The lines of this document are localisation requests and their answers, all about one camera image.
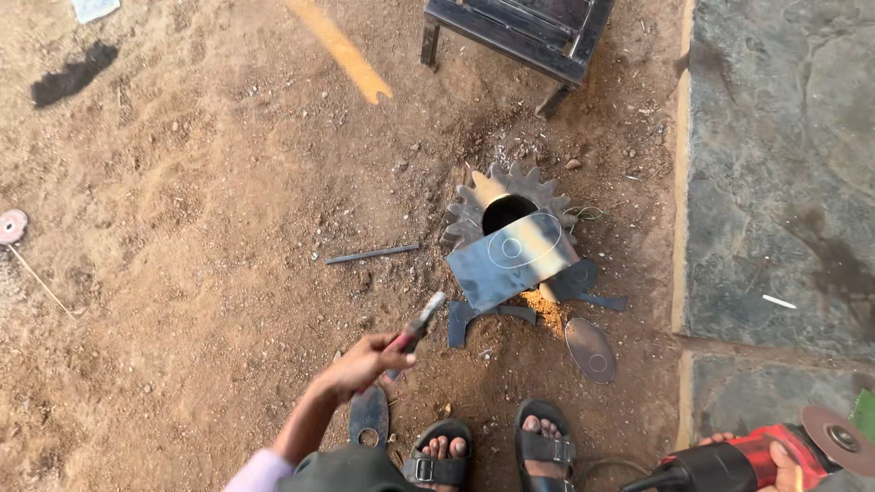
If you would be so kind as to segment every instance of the sandal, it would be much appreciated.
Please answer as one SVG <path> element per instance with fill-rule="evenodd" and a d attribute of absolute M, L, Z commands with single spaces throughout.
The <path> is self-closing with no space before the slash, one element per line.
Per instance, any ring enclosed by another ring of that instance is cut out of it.
<path fill-rule="evenodd" d="M 529 415 L 539 419 L 546 418 L 556 425 L 562 434 L 561 439 L 552 439 L 522 430 L 522 423 Z M 514 420 L 514 449 L 516 451 L 516 466 L 520 472 L 520 487 L 522 492 L 574 492 L 574 484 L 570 478 L 574 473 L 571 463 L 577 455 L 574 444 L 569 441 L 571 431 L 568 421 L 553 404 L 540 398 L 529 398 L 520 404 L 520 410 Z M 552 461 L 568 466 L 564 479 L 548 476 L 532 476 L 526 471 L 525 460 Z"/>
<path fill-rule="evenodd" d="M 467 454 L 463 458 L 447 457 L 443 460 L 438 460 L 428 454 L 420 451 L 428 446 L 429 441 L 437 439 L 439 436 L 446 436 L 448 442 L 453 439 L 462 438 L 465 440 L 465 450 Z M 472 451 L 471 431 L 464 422 L 455 418 L 441 420 L 432 425 L 416 440 L 413 448 L 410 449 L 409 458 L 404 462 L 402 473 L 404 478 L 413 483 L 436 483 L 439 485 L 450 485 L 459 487 L 465 484 L 465 479 L 468 475 L 469 462 L 471 461 Z"/>

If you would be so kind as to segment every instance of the stone floor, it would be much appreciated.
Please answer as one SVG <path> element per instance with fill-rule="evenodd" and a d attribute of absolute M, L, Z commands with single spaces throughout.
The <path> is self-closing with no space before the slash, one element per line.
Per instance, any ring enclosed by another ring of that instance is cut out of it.
<path fill-rule="evenodd" d="M 692 440 L 796 422 L 807 404 L 850 413 L 873 389 L 871 53 L 872 3 L 700 0 L 692 11 L 674 328 L 802 354 L 789 365 L 762 350 L 691 355 Z M 856 371 L 815 368 L 823 358 Z M 875 481 L 842 473 L 821 489 L 873 491 Z"/>

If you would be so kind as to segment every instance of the chair leg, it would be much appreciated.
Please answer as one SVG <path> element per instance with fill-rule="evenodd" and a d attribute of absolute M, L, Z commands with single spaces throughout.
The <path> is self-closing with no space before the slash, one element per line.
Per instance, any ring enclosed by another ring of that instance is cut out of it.
<path fill-rule="evenodd" d="M 543 120 L 549 118 L 556 111 L 556 108 L 559 107 L 559 104 L 562 104 L 562 101 L 568 97 L 571 89 L 570 85 L 557 82 L 553 90 L 544 98 L 538 109 L 535 110 L 535 115 Z"/>
<path fill-rule="evenodd" d="M 423 30 L 423 52 L 419 62 L 431 68 L 435 68 L 435 58 L 438 56 L 438 37 L 440 36 L 440 24 L 434 18 L 425 18 Z"/>

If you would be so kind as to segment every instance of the hand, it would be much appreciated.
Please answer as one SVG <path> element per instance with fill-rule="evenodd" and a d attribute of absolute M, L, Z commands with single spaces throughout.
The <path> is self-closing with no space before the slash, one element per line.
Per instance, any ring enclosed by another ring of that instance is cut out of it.
<path fill-rule="evenodd" d="M 707 439 L 702 439 L 699 446 L 729 439 L 735 439 L 735 434 L 718 432 Z M 761 488 L 758 492 L 802 492 L 802 469 L 793 461 L 787 449 L 780 442 L 772 441 L 768 452 L 775 466 L 778 467 L 778 476 L 775 478 L 774 485 Z"/>
<path fill-rule="evenodd" d="M 417 362 L 414 354 L 383 352 L 394 334 L 370 334 L 361 337 L 343 357 L 325 370 L 317 380 L 337 396 L 342 404 L 353 397 L 356 390 L 367 387 L 386 369 L 409 369 Z"/>

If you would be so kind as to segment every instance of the metal chair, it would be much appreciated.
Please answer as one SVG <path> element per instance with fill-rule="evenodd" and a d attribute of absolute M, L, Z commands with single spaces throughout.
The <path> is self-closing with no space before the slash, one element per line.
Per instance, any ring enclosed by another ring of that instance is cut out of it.
<path fill-rule="evenodd" d="M 440 26 L 556 80 L 538 106 L 552 114 L 584 80 L 613 0 L 429 0 L 420 61 L 434 68 Z"/>

